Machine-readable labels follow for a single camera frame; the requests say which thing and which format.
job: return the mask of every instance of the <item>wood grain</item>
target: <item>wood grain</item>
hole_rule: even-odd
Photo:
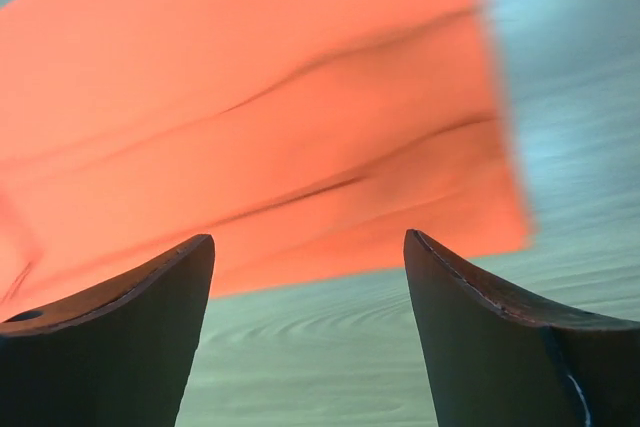
[[[526,252],[475,260],[640,320],[640,0],[488,12],[538,234]],[[211,302],[178,422],[209,425],[436,425],[404,272]]]

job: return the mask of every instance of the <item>orange sheet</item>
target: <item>orange sheet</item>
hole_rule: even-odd
[[[5,314],[198,232],[213,295],[523,246],[480,0],[0,10]]]

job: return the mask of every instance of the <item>orange paper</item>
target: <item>orange paper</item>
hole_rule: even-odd
[[[481,0],[15,0],[0,10],[5,313],[195,233],[213,295],[518,249]]]

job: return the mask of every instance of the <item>wooden surface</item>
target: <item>wooden surface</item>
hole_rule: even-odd
[[[640,0],[493,0],[489,17],[539,233],[477,263],[640,320]],[[404,272],[212,302],[178,422],[209,425],[435,425]]]

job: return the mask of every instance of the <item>table surface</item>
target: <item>table surface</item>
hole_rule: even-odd
[[[640,0],[492,0],[488,17],[538,232],[477,263],[640,320]],[[403,270],[211,302],[177,425],[436,425]]]

